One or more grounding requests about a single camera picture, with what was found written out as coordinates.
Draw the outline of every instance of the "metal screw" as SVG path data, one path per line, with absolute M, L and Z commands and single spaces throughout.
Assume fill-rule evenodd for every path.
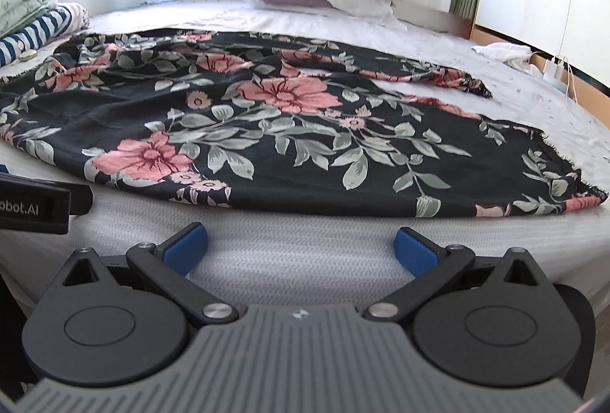
M 233 312 L 226 303 L 210 303 L 203 307 L 203 314 L 209 319 L 225 319 Z
M 374 303 L 368 307 L 368 313 L 378 319 L 389 319 L 398 314 L 398 306 L 392 303 Z

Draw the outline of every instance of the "black floral fabric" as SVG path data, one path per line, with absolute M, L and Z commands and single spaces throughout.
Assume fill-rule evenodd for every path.
M 370 77 L 492 97 L 463 71 L 328 40 L 85 34 L 0 86 L 0 136 L 87 180 L 179 203 L 433 217 L 606 200 L 542 131 Z

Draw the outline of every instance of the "white bed sheet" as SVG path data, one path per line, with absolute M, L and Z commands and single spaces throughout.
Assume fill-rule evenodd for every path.
M 583 178 L 610 190 L 610 131 L 556 89 L 471 50 L 472 43 L 397 22 L 380 26 L 324 15 L 257 10 L 241 1 L 182 1 L 97 16 L 91 30 L 129 32 L 161 26 L 260 30 L 336 40 L 460 68 L 484 80 L 489 101 L 457 90 L 400 83 L 405 92 L 435 96 L 491 118 L 545 130 L 560 154 L 582 168 Z M 33 67 L 11 65 L 0 76 Z M 396 83 L 379 82 L 397 88 Z M 74 180 L 5 143 L 0 163 L 24 176 Z M 567 215 L 500 219 L 345 218 L 182 206 L 91 185 L 91 211 L 73 218 L 67 235 L 4 231 L 0 264 L 39 299 L 77 247 L 102 255 L 124 253 L 136 242 L 160 242 L 192 221 L 209 233 L 210 250 L 189 278 L 231 303 L 321 304 L 352 301 L 363 307 L 411 279 L 395 260 L 392 242 L 408 225 L 440 245 L 462 243 L 480 255 L 509 247 L 529 249 L 548 276 L 565 279 L 587 296 L 610 281 L 610 201 Z M 597 298 L 605 306 L 605 297 Z

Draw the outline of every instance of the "mattress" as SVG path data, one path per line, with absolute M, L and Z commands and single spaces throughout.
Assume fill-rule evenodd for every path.
M 610 190 L 605 158 L 610 155 L 610 131 L 556 89 L 474 53 L 466 40 L 398 21 L 381 26 L 336 11 L 314 15 L 260 10 L 241 1 L 174 2 L 91 19 L 91 30 L 102 32 L 160 26 L 322 38 L 468 71 L 485 82 L 493 100 L 413 83 L 377 84 L 541 128 L 559 153 L 583 170 L 585 181 Z M 0 76 L 33 67 L 53 49 L 43 49 L 35 61 L 1 68 Z M 75 180 L 5 143 L 0 143 L 0 163 L 24 176 Z M 69 234 L 2 233 L 0 265 L 33 300 L 78 247 L 117 255 L 137 242 L 161 242 L 190 222 L 201 221 L 210 248 L 188 277 L 238 307 L 350 301 L 362 308 L 412 278 L 393 255 L 392 242 L 402 226 L 439 245 L 461 243 L 484 256 L 501 256 L 513 246 L 527 248 L 551 279 L 567 280 L 591 298 L 597 295 L 600 305 L 608 302 L 599 290 L 610 281 L 610 270 L 599 267 L 610 262 L 610 202 L 566 215 L 357 218 L 184 206 L 91 187 L 93 207 L 71 219 Z

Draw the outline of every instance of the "blue and white striped fabric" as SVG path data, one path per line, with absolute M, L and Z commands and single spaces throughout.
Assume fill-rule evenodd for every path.
M 38 50 L 53 38 L 89 26 L 87 10 L 80 4 L 57 4 L 19 31 L 0 38 L 0 67 L 10 64 L 27 50 Z

